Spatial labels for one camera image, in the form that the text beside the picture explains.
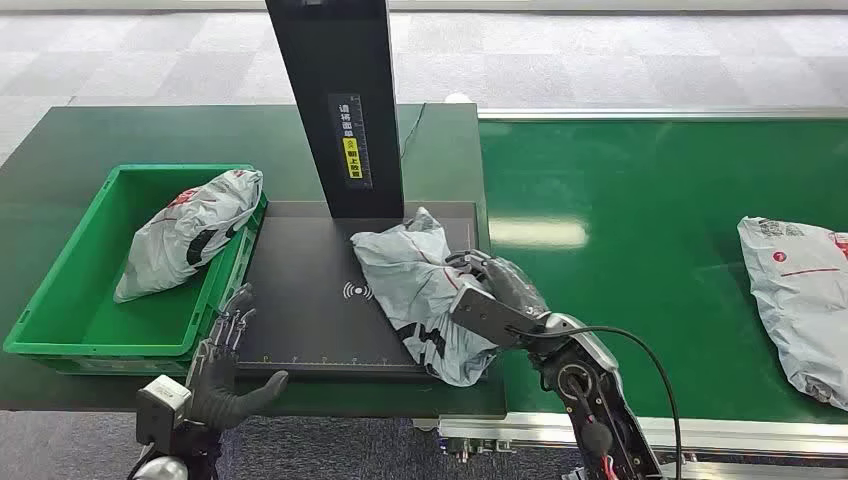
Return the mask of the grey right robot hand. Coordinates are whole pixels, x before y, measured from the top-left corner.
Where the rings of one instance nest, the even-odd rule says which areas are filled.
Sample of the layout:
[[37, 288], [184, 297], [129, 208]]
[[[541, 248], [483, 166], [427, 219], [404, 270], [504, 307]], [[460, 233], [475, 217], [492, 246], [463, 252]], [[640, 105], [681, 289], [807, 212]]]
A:
[[551, 313], [525, 272], [508, 259], [473, 249], [452, 253], [445, 261], [473, 275], [495, 299], [530, 318], [541, 319]]

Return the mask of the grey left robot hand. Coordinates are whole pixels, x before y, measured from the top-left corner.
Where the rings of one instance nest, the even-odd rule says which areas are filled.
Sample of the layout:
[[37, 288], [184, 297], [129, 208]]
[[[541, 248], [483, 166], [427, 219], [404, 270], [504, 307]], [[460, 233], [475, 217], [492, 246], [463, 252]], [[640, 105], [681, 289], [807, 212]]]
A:
[[235, 392], [239, 346], [257, 313], [253, 286], [240, 286], [224, 303], [209, 335], [195, 351], [186, 386], [192, 392], [188, 418], [223, 431], [261, 413], [285, 390], [289, 374], [273, 373], [266, 383], [248, 393]]

